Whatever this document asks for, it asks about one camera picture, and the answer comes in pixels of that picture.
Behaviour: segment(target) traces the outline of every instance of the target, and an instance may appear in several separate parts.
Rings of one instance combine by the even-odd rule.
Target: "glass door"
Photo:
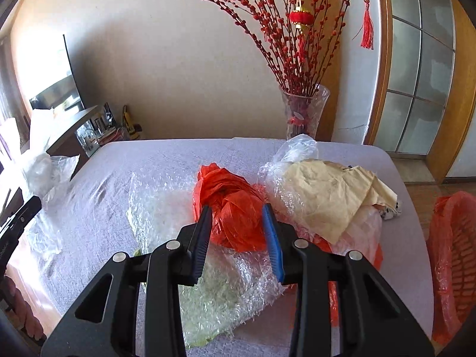
[[[451,0],[391,0],[390,79],[374,145],[428,154],[443,118],[455,59]]]

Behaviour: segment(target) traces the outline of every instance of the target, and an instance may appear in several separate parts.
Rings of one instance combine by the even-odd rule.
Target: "vase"
[[[313,96],[292,95],[282,89],[281,93],[286,107],[286,138],[291,139],[299,134],[316,138],[319,120],[330,91],[325,86],[319,85],[317,93]]]

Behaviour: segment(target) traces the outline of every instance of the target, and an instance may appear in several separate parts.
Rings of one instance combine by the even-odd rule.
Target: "curtain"
[[[0,40],[0,125],[8,118],[15,118],[23,146],[29,139],[29,117],[15,76],[9,36]]]

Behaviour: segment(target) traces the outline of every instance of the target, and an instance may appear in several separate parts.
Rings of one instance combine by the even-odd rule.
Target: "silver screw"
[[[308,248],[308,241],[307,240],[304,240],[304,239],[298,239],[294,242],[294,245],[297,247],[297,248]]]
[[[353,250],[353,251],[350,251],[350,252],[349,252],[349,257],[350,257],[352,260],[362,260],[362,258],[363,258],[364,256],[362,255],[361,252],[356,251],[356,250]]]
[[[178,240],[171,240],[170,242],[167,243],[167,245],[165,246],[167,247],[167,249],[177,249],[180,247],[180,242]]]
[[[118,252],[117,254],[114,254],[114,256],[112,257],[113,261],[115,261],[116,263],[120,263],[122,262],[123,260],[126,259],[126,254],[124,254],[123,252]]]

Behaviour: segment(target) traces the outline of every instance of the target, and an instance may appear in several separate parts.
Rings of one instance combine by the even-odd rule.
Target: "brown paper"
[[[297,223],[335,244],[361,206],[394,209],[397,195],[375,173],[330,161],[293,163],[284,174],[285,191],[294,192]]]

